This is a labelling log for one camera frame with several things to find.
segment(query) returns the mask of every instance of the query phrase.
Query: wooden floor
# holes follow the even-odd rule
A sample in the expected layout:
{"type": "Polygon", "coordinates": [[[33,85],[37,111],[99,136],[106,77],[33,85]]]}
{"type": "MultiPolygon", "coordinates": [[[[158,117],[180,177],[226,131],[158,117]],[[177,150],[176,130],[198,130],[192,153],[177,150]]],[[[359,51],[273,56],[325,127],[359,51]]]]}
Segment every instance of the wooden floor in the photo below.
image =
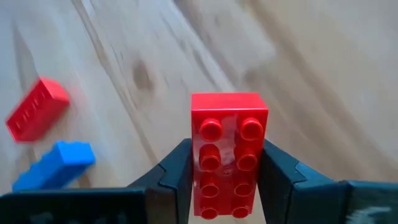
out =
{"type": "MultiPolygon", "coordinates": [[[[1,0],[0,118],[38,75],[60,82],[72,106],[34,144],[0,126],[0,193],[58,139],[95,150],[97,164],[72,187],[131,183],[190,136],[195,91],[259,92],[267,138],[302,162],[335,179],[398,181],[397,6],[1,0]]],[[[234,220],[263,221],[259,200],[234,220]]]]}

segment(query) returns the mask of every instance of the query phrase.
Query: blue toy block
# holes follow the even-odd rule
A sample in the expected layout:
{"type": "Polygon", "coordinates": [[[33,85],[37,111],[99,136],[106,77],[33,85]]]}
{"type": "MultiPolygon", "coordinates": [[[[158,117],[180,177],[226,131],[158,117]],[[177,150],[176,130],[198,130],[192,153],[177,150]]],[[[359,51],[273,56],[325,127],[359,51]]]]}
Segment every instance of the blue toy block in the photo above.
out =
{"type": "Polygon", "coordinates": [[[94,163],[95,156],[90,144],[58,141],[40,161],[19,176],[12,191],[60,189],[79,178],[94,163]]]}

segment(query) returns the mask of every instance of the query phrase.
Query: red duplo brick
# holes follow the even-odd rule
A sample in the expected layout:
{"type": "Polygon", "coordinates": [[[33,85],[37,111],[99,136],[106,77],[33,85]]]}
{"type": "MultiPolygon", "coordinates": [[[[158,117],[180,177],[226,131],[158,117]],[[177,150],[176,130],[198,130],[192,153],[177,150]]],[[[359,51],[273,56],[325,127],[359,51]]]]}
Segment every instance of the red duplo brick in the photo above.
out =
{"type": "Polygon", "coordinates": [[[56,81],[40,77],[6,120],[16,142],[39,140],[69,105],[66,91],[56,81]]]}
{"type": "Polygon", "coordinates": [[[252,212],[268,107],[258,93],[192,95],[194,214],[252,212]]]}

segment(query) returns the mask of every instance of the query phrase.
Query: wood grain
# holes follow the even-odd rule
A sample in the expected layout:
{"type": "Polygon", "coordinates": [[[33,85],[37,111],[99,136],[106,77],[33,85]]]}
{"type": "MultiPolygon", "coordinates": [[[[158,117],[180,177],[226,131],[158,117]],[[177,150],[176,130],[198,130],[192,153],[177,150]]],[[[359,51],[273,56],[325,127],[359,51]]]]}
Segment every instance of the wood grain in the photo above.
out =
{"type": "MultiPolygon", "coordinates": [[[[72,103],[32,144],[0,126],[0,193],[58,139],[88,141],[97,158],[71,187],[131,183],[190,136],[195,91],[257,91],[282,149],[335,179],[398,181],[395,3],[375,4],[1,1],[0,117],[39,75],[72,103]]],[[[262,223],[255,203],[247,219],[210,223],[262,223]]]]}

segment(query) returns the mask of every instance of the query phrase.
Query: toy block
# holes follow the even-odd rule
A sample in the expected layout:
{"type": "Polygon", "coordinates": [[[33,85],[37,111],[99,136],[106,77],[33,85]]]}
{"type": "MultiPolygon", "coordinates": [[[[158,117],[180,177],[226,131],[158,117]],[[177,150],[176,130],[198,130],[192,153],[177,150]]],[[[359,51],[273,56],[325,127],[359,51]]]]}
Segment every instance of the toy block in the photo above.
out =
{"type": "Polygon", "coordinates": [[[79,178],[94,163],[90,144],[59,141],[40,161],[19,176],[12,190],[60,189],[79,178]]]}
{"type": "Polygon", "coordinates": [[[258,93],[192,95],[194,215],[252,212],[267,117],[258,93]]]}
{"type": "Polygon", "coordinates": [[[40,139],[69,105],[66,91],[56,81],[40,77],[6,120],[15,142],[40,139]]]}

